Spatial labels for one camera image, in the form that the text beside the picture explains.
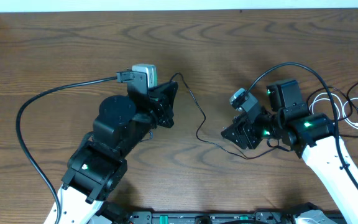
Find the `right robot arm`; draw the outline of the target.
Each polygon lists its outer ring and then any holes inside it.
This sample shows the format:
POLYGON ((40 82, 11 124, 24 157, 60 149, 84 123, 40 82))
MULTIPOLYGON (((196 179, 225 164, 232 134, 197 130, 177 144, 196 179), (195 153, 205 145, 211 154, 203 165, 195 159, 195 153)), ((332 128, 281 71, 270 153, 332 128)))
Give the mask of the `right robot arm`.
POLYGON ((319 177, 347 223, 358 223, 358 168, 334 123, 325 114, 311 114, 298 82, 281 80, 267 86, 272 114, 241 88, 230 104, 240 111, 223 138, 241 149, 255 149, 263 139, 281 140, 319 177))

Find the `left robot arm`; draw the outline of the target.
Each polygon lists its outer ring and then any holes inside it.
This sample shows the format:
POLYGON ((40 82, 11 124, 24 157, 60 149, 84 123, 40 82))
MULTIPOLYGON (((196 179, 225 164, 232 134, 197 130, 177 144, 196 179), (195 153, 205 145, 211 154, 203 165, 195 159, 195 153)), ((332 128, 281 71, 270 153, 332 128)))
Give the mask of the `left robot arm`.
POLYGON ((93 131, 70 157, 46 223, 129 223, 131 214, 108 202, 127 171, 126 156, 157 126, 173 126, 178 84, 170 81, 140 90, 129 86, 126 96, 110 96, 99 106, 93 131))

